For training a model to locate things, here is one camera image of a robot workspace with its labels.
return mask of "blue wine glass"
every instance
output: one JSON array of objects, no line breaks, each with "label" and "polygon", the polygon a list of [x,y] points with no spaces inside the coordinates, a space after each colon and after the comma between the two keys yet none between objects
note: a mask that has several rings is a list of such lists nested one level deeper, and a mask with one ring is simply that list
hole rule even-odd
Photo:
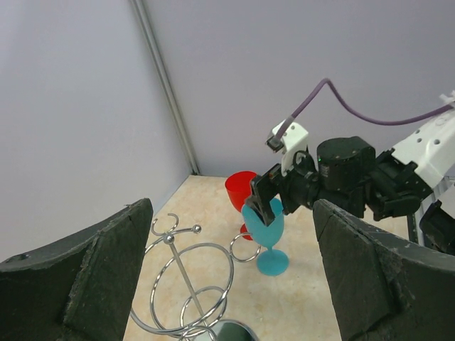
[{"label": "blue wine glass", "polygon": [[242,215],[253,240],[267,250],[257,257],[257,268],[268,276],[277,276],[289,266],[288,256],[272,247],[281,239],[284,229],[283,205],[275,197],[270,201],[275,220],[266,226],[250,207],[243,205]]}]

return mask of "white wall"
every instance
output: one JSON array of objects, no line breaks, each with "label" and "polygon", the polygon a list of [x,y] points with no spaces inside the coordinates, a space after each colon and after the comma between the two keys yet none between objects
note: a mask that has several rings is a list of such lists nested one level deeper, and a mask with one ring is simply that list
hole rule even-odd
[{"label": "white wall", "polygon": [[[200,168],[263,172],[279,161],[264,145],[318,82],[377,119],[404,119],[455,89],[451,0],[148,0],[156,34]],[[379,151],[420,124],[374,126],[323,90],[298,118],[311,152],[359,135]]]},{"label": "white wall", "polygon": [[2,1],[0,261],[189,174],[126,0]]}]

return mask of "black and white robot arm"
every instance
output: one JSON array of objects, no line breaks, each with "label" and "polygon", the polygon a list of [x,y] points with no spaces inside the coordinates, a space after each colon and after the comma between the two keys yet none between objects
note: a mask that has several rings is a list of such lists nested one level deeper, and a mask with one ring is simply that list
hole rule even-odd
[{"label": "black and white robot arm", "polygon": [[[455,92],[441,98],[453,106]],[[277,139],[284,122],[267,139],[274,152],[283,154],[282,162],[252,180],[245,202],[266,225],[274,220],[269,201],[276,195],[286,215],[300,206],[312,209],[319,199],[360,218],[366,205],[375,220],[413,215],[455,164],[455,109],[432,117],[378,156],[358,136],[324,141],[317,148],[318,169],[304,127],[292,122]],[[420,225],[440,251],[455,252],[455,220],[440,203],[430,206]]]}]

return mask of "table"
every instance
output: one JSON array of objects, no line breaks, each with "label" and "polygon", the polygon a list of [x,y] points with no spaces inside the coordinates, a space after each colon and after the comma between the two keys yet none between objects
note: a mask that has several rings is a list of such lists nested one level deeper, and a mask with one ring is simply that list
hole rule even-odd
[{"label": "table", "polygon": [[[174,220],[167,214],[175,213],[180,218],[178,228],[200,224],[203,229],[200,234],[176,236],[178,250],[201,242],[214,242],[228,249],[232,238],[239,233],[242,215],[230,204],[224,182],[225,178],[190,176],[155,214],[159,219],[156,229],[159,232],[168,230]],[[374,222],[371,211],[367,210],[365,221],[407,239],[404,217]],[[150,234],[147,245],[154,240],[156,236]],[[234,251],[237,256],[246,258],[256,248],[256,243],[240,238]],[[285,217],[283,237],[276,248],[286,252],[290,259],[289,268],[280,276],[262,275],[255,261],[235,263],[235,277],[224,318],[246,323],[261,341],[339,341],[341,337],[316,241],[312,211],[300,207],[294,214]],[[137,315],[151,325],[151,287],[161,267],[171,257],[169,247],[160,243],[145,256],[142,265],[133,307]],[[223,287],[228,279],[228,262],[218,250],[188,252],[182,256],[182,262],[196,290],[204,286]],[[159,320],[167,328],[178,327],[181,307],[190,294],[175,262],[161,278],[156,295]],[[201,305],[207,310],[218,300],[219,294],[208,291],[199,297]],[[197,317],[196,307],[191,303],[185,322]],[[124,340],[172,339],[149,334],[130,318]]]}]

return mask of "wire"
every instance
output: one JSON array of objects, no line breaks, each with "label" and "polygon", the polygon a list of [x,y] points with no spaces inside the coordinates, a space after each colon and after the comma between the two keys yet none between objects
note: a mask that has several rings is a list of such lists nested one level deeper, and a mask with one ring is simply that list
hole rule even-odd
[{"label": "wire", "polygon": [[302,102],[302,104],[299,105],[297,109],[294,110],[291,116],[289,116],[282,126],[278,129],[277,135],[275,136],[276,139],[281,139],[283,137],[284,132],[289,128],[291,123],[295,120],[296,117],[308,106],[308,104],[311,103],[311,101],[316,97],[316,95],[321,91],[322,87],[327,84],[330,89],[332,90],[333,94],[335,95],[336,99],[340,102],[340,104],[346,109],[348,112],[350,112],[352,115],[355,117],[362,119],[363,121],[367,121],[373,124],[377,124],[380,126],[402,126],[405,124],[411,124],[415,123],[418,121],[421,121],[423,119],[429,119],[430,117],[434,117],[436,115],[440,115],[444,112],[447,112],[449,110],[452,110],[453,107],[450,104],[444,105],[443,107],[440,107],[438,109],[435,109],[431,112],[427,112],[426,114],[417,116],[417,117],[412,117],[411,119],[402,119],[400,121],[380,121],[379,119],[371,119],[370,117],[366,117],[365,115],[361,114],[360,112],[354,110],[353,108],[349,107],[349,105],[346,103],[346,101],[340,96],[338,93],[338,90],[335,88],[335,85],[333,85],[332,81],[329,80],[328,78],[324,78],[322,81],[319,82],[319,84],[314,88],[314,90],[311,92],[311,94]]}]

